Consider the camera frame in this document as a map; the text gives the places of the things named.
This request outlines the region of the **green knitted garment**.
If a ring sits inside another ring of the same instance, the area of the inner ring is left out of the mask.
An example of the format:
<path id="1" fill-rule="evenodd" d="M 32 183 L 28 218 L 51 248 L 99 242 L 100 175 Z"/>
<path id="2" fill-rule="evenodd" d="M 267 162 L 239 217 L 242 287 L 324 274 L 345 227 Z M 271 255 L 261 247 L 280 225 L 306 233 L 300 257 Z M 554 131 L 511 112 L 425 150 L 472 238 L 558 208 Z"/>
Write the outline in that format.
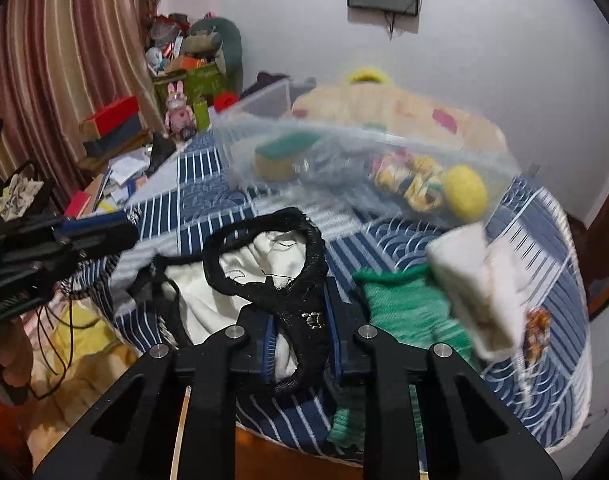
<path id="1" fill-rule="evenodd" d="M 428 349 L 445 342 L 472 367 L 477 367 L 471 340 L 463 324 L 452 315 L 452 302 L 421 264 L 403 272 L 361 270 L 353 281 L 366 302 L 370 324 L 401 344 Z M 363 386 L 329 390 L 336 400 L 327 440 L 341 448 L 362 451 L 365 438 L 366 390 Z"/>

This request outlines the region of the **black and white fabric pouch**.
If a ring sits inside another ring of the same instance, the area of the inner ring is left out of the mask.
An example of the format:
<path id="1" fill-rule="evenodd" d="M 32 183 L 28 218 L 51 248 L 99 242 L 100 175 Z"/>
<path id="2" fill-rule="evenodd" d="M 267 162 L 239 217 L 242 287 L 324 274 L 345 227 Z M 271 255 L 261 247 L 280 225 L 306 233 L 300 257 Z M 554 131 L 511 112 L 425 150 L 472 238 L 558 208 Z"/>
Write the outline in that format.
<path id="1" fill-rule="evenodd" d="M 269 315 L 264 380 L 278 394 L 321 380 L 333 349 L 323 235 L 296 207 L 213 232 L 199 252 L 155 255 L 126 291 L 151 307 L 162 340 L 190 348 L 234 325 L 242 311 Z"/>

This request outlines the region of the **white sock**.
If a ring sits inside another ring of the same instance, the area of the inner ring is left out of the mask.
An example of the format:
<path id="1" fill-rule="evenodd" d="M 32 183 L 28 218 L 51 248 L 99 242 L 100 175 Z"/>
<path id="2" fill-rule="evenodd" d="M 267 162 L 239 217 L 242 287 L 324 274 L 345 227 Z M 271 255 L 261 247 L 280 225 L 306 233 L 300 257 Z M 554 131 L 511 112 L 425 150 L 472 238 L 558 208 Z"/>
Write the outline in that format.
<path id="1" fill-rule="evenodd" d="M 488 363 L 513 356 L 525 340 L 528 277 L 507 240 L 490 242 L 475 222 L 430 242 L 426 258 L 475 354 Z"/>

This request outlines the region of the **floral fabric scrunchie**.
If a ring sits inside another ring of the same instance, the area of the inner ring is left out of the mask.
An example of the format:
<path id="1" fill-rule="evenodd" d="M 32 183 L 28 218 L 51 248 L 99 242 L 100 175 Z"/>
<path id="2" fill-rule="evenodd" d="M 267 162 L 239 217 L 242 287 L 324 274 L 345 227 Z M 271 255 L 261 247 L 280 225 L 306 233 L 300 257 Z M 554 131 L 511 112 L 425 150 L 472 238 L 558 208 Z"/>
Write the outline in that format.
<path id="1" fill-rule="evenodd" d="M 431 156 L 406 148 L 387 152 L 373 160 L 370 180 L 381 190 L 400 196 L 412 211 L 436 212 L 444 205 L 444 168 Z"/>

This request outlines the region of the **yellow felt ball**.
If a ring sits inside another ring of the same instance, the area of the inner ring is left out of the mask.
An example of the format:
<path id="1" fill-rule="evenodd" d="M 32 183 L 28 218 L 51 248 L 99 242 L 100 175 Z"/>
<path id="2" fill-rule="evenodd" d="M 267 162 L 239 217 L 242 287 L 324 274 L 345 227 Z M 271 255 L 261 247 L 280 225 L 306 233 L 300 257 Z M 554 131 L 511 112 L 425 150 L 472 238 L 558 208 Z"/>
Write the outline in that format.
<path id="1" fill-rule="evenodd" d="M 480 220 L 489 205 L 487 187 L 480 174 L 467 165 L 446 170 L 442 190 L 449 210 L 466 223 Z"/>

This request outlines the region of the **clear plastic storage bin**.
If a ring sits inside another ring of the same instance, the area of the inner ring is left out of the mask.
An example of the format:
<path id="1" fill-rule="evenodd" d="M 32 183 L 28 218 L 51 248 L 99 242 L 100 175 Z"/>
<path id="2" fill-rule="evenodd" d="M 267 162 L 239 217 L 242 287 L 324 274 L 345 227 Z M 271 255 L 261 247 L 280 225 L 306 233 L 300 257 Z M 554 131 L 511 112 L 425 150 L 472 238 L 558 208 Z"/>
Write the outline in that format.
<path id="1" fill-rule="evenodd" d="M 377 188 L 370 180 L 373 160 L 387 152 L 406 148 L 414 154 L 433 157 L 444 172 L 456 165 L 471 167 L 480 174 L 489 197 L 487 210 L 478 221 L 490 218 L 510 182 L 520 172 L 509 149 L 505 153 L 470 151 L 418 136 L 396 136 L 364 127 L 292 117 L 290 112 L 295 102 L 290 99 L 288 84 L 286 79 L 271 84 L 216 118 L 216 146 L 235 188 L 266 188 L 323 204 L 336 200 L 364 212 L 402 216 L 454 228 L 466 222 L 449 210 L 445 199 L 436 212 L 419 214 L 412 211 L 402 197 Z M 321 139 L 294 163 L 292 179 L 270 182 L 260 178 L 254 169 L 256 147 L 295 131 L 312 131 L 320 134 Z"/>

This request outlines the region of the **red box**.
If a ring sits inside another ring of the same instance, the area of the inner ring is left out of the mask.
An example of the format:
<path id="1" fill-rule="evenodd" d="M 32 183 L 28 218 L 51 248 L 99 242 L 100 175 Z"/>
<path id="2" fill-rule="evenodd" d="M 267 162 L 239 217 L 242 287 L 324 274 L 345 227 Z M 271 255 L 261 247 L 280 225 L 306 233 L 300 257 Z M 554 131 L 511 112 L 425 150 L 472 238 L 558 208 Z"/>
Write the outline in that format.
<path id="1" fill-rule="evenodd" d="M 136 96 L 122 96 L 83 120 L 79 133 L 83 142 L 104 138 L 140 111 Z"/>

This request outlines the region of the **pink rabbit plush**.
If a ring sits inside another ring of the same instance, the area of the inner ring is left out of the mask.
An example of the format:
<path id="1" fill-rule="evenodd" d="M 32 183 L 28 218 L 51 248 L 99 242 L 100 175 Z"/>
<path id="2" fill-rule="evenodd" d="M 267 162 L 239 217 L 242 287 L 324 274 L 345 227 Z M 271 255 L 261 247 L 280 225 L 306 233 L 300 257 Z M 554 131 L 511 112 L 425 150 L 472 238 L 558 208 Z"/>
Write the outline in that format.
<path id="1" fill-rule="evenodd" d="M 175 136 L 182 141 L 191 138 L 197 132 L 196 119 L 188 104 L 182 80 L 168 84 L 166 107 L 164 125 L 170 136 Z"/>

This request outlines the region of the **green bottle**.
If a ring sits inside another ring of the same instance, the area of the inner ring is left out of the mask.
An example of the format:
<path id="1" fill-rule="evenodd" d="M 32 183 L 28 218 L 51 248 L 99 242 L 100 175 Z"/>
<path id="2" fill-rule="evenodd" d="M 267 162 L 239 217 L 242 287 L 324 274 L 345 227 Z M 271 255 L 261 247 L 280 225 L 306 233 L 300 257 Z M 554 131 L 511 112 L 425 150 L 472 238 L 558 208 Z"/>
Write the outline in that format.
<path id="1" fill-rule="evenodd" d="M 192 105 L 196 130 L 199 132 L 206 131 L 210 127 L 209 105 L 205 98 L 199 98 Z"/>

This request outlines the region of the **blue patterned tablecloth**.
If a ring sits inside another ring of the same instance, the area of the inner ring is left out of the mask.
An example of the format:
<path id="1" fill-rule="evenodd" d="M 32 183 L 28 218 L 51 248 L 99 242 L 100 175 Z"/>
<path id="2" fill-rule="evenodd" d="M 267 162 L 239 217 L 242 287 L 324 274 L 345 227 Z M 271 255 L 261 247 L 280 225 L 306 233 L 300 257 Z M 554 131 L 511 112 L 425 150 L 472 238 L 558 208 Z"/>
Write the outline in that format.
<path id="1" fill-rule="evenodd" d="M 126 211 L 136 245 L 71 287 L 137 350 L 200 344 L 247 284 L 295 282 L 405 344 L 447 342 L 549 452 L 591 403 L 589 315 L 566 214 L 508 154 L 247 119 L 190 141 Z"/>

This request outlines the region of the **red plush item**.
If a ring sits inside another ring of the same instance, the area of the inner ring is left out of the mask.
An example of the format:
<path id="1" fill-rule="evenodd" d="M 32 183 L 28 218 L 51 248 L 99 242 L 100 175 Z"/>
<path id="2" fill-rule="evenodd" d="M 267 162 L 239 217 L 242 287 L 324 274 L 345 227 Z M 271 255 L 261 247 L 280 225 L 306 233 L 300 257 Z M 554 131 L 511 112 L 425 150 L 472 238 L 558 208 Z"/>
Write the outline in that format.
<path id="1" fill-rule="evenodd" d="M 220 114 L 237 104 L 239 102 L 239 97 L 235 92 L 227 91 L 222 92 L 214 97 L 213 99 L 213 108 L 216 113 Z"/>

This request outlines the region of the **green yellow sponge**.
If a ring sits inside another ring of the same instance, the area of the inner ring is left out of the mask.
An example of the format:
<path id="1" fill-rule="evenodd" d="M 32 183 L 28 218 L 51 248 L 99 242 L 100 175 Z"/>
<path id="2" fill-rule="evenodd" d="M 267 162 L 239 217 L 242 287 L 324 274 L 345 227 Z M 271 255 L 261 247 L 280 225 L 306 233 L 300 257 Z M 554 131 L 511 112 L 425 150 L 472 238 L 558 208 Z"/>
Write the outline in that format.
<path id="1" fill-rule="evenodd" d="M 321 139 L 312 131 L 295 131 L 259 144 L 254 150 L 257 175 L 270 182 L 288 181 L 295 175 L 294 163 Z"/>

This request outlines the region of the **striped brown curtain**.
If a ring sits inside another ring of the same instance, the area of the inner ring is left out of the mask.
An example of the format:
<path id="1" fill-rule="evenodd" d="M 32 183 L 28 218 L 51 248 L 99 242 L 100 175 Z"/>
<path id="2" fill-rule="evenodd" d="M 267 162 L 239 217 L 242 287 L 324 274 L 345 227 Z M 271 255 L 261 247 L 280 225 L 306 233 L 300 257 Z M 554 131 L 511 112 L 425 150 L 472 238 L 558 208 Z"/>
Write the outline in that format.
<path id="1" fill-rule="evenodd" d="M 3 0 L 0 5 L 0 173 L 37 162 L 69 202 L 86 182 L 79 126 L 136 96 L 144 126 L 162 128 L 145 62 L 145 21 L 160 0 Z"/>

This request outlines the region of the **grey green dinosaur plush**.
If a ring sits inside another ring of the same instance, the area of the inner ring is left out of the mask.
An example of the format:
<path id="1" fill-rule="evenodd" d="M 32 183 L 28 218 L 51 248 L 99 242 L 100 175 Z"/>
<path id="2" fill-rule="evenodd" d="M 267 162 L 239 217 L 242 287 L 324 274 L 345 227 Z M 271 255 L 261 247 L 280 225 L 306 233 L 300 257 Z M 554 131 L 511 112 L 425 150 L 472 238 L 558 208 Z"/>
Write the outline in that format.
<path id="1" fill-rule="evenodd" d="M 232 21 L 220 16 L 196 21 L 188 29 L 181 53 L 188 56 L 211 55 L 234 90 L 242 92 L 242 35 Z"/>

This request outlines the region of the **yellow curved plush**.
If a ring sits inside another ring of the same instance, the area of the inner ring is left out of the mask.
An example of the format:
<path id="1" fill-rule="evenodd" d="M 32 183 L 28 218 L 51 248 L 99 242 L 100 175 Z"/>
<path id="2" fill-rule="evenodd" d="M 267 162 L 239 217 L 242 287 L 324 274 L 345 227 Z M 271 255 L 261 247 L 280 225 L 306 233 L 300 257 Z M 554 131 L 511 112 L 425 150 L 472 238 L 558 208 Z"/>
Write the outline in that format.
<path id="1" fill-rule="evenodd" d="M 347 76 L 348 84 L 389 84 L 390 78 L 376 67 L 361 67 Z"/>

